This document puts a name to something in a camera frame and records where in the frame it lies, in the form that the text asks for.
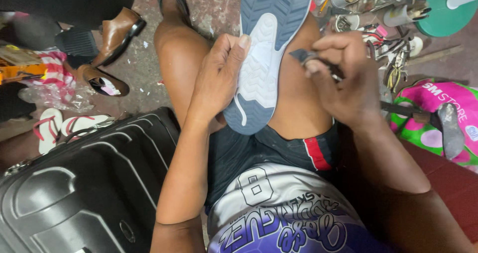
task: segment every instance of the shorts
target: shorts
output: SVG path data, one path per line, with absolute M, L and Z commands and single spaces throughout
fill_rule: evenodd
M 316 137 L 293 140 L 283 139 L 269 126 L 253 135 L 242 135 L 227 125 L 209 138 L 205 205 L 212 206 L 237 176 L 255 164 L 295 166 L 331 179 L 339 161 L 337 123 Z

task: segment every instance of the jersey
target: jersey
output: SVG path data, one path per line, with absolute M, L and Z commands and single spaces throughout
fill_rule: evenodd
M 391 252 L 315 173 L 256 164 L 231 182 L 208 216 L 209 253 Z

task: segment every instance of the dress shoe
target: dress shoe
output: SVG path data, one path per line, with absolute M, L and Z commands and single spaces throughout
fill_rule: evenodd
M 103 48 L 91 65 L 99 67 L 113 62 L 145 26 L 146 22 L 127 8 L 123 8 L 113 20 L 103 21 Z
M 129 93 L 129 86 L 126 83 L 92 67 L 90 64 L 79 67 L 78 74 L 99 94 L 122 97 Z

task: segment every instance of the hard shell suitcase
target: hard shell suitcase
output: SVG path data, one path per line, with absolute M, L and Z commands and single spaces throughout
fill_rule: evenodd
M 1 253 L 147 253 L 179 137 L 160 108 L 60 144 L 0 179 Z

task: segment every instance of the gray shoe sole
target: gray shoe sole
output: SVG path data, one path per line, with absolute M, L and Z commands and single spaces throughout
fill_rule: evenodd
M 254 134 L 271 119 L 282 55 L 307 17 L 310 1 L 241 0 L 241 34 L 250 35 L 252 42 L 236 95 L 224 109 L 226 121 L 236 132 Z

